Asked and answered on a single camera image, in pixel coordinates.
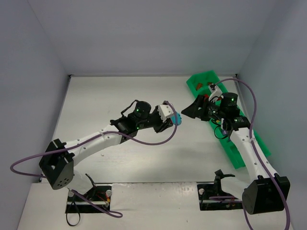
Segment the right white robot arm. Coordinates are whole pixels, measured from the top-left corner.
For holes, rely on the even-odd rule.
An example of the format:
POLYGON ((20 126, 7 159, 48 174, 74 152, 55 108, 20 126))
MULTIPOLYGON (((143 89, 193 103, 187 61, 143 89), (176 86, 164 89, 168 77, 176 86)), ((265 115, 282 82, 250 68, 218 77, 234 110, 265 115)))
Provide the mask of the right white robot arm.
POLYGON ((239 151, 249 174, 249 183, 232 174, 215 172, 217 194, 227 193, 240 199, 246 211, 253 214, 282 211, 281 196, 287 197, 290 182, 280 176, 264 156, 255 140, 249 120, 240 114, 238 95, 222 93, 220 104, 198 95, 195 101, 182 110, 182 114, 202 121, 220 121, 220 127, 239 151))

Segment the blue round lego piece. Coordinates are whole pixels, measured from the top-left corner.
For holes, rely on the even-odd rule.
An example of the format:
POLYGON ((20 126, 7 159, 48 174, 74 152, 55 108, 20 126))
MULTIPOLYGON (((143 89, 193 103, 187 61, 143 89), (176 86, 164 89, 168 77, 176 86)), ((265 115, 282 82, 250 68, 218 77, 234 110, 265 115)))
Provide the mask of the blue round lego piece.
POLYGON ((171 116, 170 119, 171 119, 173 125, 179 126, 179 125, 182 124, 182 118, 181 118, 180 113, 178 113, 178 112, 176 112, 175 114, 173 114, 173 115, 171 116))

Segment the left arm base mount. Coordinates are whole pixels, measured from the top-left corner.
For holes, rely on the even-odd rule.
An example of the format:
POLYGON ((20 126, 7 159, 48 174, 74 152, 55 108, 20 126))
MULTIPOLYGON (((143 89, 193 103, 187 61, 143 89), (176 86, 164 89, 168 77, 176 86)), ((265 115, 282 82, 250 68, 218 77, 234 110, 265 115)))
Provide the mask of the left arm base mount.
MULTIPOLYGON (((104 210, 110 210, 111 196, 112 196, 112 185, 111 184, 98 184, 96 192, 88 200, 93 204, 104 210)), ((67 204, 65 213, 68 214, 93 214, 101 213, 88 202, 77 197, 73 192, 69 191, 67 196, 67 204)))

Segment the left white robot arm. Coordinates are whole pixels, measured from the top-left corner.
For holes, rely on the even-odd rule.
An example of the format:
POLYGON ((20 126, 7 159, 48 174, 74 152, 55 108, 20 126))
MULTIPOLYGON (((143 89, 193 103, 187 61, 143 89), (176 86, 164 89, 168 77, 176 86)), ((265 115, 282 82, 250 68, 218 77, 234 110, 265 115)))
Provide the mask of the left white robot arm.
POLYGON ((135 100, 134 110, 120 118, 111 120, 109 125, 84 138, 62 142, 52 141, 39 167, 54 190, 67 188, 81 195, 93 190, 96 185, 87 173, 80 173, 76 166, 86 158, 106 148, 135 140, 139 130, 153 128, 156 133, 177 126, 178 118, 172 104, 163 102, 152 108, 145 101, 135 100))

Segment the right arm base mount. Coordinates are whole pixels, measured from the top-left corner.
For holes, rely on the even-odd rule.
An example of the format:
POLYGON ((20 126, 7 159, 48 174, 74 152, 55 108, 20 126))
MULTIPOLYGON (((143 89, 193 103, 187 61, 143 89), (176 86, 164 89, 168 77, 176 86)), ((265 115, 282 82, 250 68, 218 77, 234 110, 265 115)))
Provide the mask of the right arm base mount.
POLYGON ((213 182, 197 183, 200 211, 229 211, 243 209, 241 202, 232 195, 217 193, 213 182))

